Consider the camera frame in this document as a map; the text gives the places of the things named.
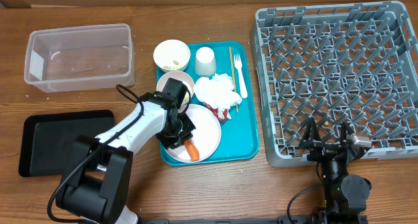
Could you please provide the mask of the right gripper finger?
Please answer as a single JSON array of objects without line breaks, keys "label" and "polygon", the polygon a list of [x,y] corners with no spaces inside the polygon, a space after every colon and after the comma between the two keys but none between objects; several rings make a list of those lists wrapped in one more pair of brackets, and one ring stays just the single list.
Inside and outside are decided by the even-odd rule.
[{"label": "right gripper finger", "polygon": [[340,144],[341,145],[352,145],[353,136],[355,135],[354,130],[349,126],[348,122],[344,121],[340,124]]},{"label": "right gripper finger", "polygon": [[310,117],[306,122],[306,130],[300,140],[300,148],[314,148],[317,143],[321,142],[321,137],[317,129],[316,122],[313,117]]}]

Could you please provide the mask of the orange carrot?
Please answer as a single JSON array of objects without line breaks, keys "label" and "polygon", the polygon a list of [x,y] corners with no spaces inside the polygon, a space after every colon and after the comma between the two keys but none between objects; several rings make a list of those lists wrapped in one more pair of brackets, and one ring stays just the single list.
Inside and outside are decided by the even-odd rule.
[{"label": "orange carrot", "polygon": [[199,151],[192,141],[186,140],[184,146],[192,161],[198,161],[200,159]]}]

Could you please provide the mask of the white bowl with peanuts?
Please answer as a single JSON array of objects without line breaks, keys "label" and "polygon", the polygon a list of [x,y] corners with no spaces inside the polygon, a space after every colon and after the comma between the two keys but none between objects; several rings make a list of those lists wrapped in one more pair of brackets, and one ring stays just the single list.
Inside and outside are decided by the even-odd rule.
[{"label": "white bowl with peanuts", "polygon": [[190,100],[191,100],[191,98],[194,94],[193,88],[195,86],[195,83],[194,83],[192,77],[190,77],[190,75],[188,75],[186,72],[183,72],[183,71],[167,72],[157,81],[156,90],[157,91],[162,91],[169,78],[180,80],[180,81],[183,82],[183,84],[185,84],[187,86],[190,94],[186,93],[186,95],[185,95],[185,97],[182,101],[182,106],[185,106],[187,103],[190,102]]}]

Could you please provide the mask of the white tissue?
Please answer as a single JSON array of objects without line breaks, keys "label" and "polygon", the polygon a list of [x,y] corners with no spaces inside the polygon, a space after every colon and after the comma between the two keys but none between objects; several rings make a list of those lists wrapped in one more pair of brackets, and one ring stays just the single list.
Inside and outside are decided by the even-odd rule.
[{"label": "white tissue", "polygon": [[242,102],[234,91],[233,79],[228,74],[215,74],[213,77],[200,77],[194,86],[194,94],[200,102],[218,110],[229,110]]}]

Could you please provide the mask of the white bowl with rice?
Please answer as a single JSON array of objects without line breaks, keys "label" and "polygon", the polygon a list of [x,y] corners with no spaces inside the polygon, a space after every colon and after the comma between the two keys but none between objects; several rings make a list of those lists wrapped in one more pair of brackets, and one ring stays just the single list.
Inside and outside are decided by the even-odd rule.
[{"label": "white bowl with rice", "polygon": [[153,60],[163,72],[184,71],[190,58],[189,46],[176,39],[159,43],[153,51]]}]

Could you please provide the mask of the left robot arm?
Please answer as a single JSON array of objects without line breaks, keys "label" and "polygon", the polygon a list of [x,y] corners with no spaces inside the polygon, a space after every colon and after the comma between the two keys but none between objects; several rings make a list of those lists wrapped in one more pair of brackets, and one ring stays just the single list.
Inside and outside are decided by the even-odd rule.
[{"label": "left robot arm", "polygon": [[166,150],[192,137],[195,125],[180,110],[190,94],[182,81],[169,78],[162,91],[140,97],[123,85],[116,89],[135,109],[107,132],[74,141],[60,184],[48,201],[52,221],[64,222],[52,213],[56,205],[76,215],[76,223],[139,223],[126,205],[134,155],[153,136]]}]

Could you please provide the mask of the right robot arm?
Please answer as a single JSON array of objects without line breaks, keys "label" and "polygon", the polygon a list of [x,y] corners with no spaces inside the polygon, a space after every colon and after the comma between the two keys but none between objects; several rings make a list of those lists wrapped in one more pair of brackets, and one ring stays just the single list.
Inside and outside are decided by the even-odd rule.
[{"label": "right robot arm", "polygon": [[327,143],[319,136],[315,120],[310,117],[299,148],[309,151],[308,161],[316,163],[315,171],[321,183],[307,188],[299,197],[317,188],[324,189],[324,208],[318,208],[305,223],[367,223],[361,212],[366,210],[372,184],[366,178],[348,172],[349,162],[363,157],[372,147],[368,136],[358,135],[344,121],[340,124],[340,141]]}]

